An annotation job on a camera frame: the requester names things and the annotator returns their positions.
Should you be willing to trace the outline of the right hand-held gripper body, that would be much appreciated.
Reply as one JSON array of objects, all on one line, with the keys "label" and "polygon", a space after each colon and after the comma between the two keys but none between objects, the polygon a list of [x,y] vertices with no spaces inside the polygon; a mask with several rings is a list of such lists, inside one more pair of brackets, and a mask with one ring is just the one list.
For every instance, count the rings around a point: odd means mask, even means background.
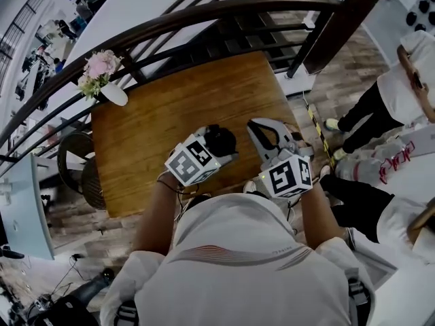
[{"label": "right hand-held gripper body", "polygon": [[276,143],[260,139],[260,180],[274,198],[291,198],[312,189],[313,148],[300,136],[279,136]]}]

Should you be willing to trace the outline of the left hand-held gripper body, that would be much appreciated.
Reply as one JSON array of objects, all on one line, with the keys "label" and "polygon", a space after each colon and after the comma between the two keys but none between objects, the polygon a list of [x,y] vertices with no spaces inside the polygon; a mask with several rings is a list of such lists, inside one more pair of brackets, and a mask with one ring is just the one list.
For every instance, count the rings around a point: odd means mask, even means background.
[{"label": "left hand-held gripper body", "polygon": [[236,145],[229,129],[203,126],[177,144],[165,166],[181,185],[196,185],[235,161],[239,157]]}]

